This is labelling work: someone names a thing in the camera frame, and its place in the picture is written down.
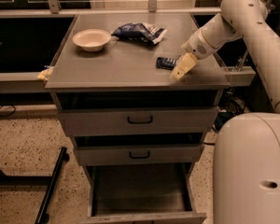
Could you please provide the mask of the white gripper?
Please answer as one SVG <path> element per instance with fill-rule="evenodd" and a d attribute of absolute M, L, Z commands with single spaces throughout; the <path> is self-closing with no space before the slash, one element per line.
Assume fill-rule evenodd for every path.
<path fill-rule="evenodd" d="M 187 53 L 178 59 L 175 68 L 171 72 L 170 79 L 172 81 L 180 80 L 196 65 L 197 59 L 205 59 L 217 51 L 217 48 L 204 38 L 201 29 L 194 32 L 181 48 Z"/>

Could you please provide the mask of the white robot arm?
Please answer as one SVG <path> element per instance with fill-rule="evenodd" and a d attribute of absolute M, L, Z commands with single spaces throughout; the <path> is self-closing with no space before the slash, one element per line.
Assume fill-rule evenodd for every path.
<path fill-rule="evenodd" d="M 213 158 L 214 224 L 280 224 L 280 37 L 260 0 L 220 0 L 220 11 L 196 31 L 171 74 L 179 80 L 201 59 L 241 38 L 272 112 L 227 121 Z"/>

